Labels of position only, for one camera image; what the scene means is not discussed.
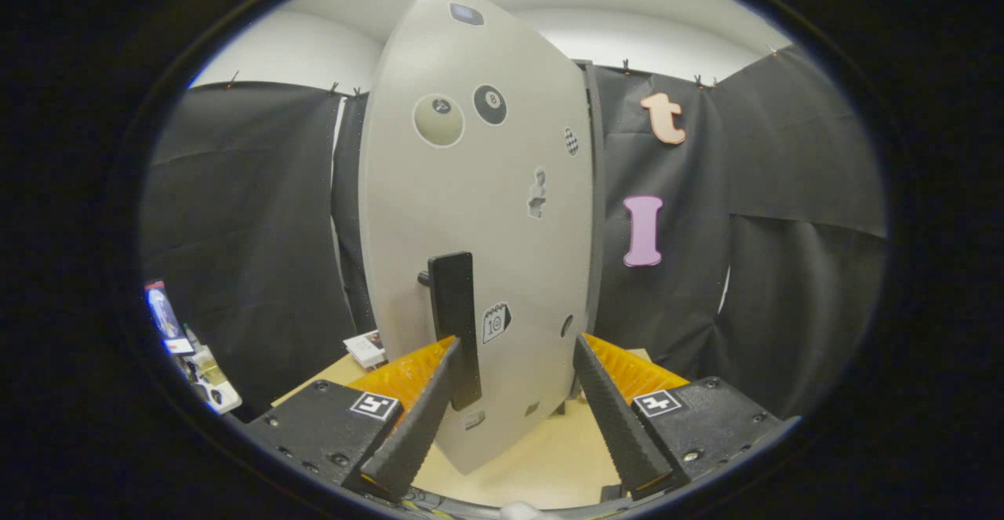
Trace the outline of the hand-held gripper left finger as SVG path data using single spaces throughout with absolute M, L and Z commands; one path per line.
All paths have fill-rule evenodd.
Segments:
M 351 384 L 318 378 L 241 424 L 241 434 L 322 487 L 402 500 L 436 440 L 462 346 L 449 336 Z

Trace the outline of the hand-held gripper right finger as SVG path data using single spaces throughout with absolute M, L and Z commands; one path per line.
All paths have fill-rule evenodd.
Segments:
M 710 483 L 773 448 L 797 426 L 724 378 L 685 380 L 588 334 L 575 377 L 630 498 L 674 496 Z

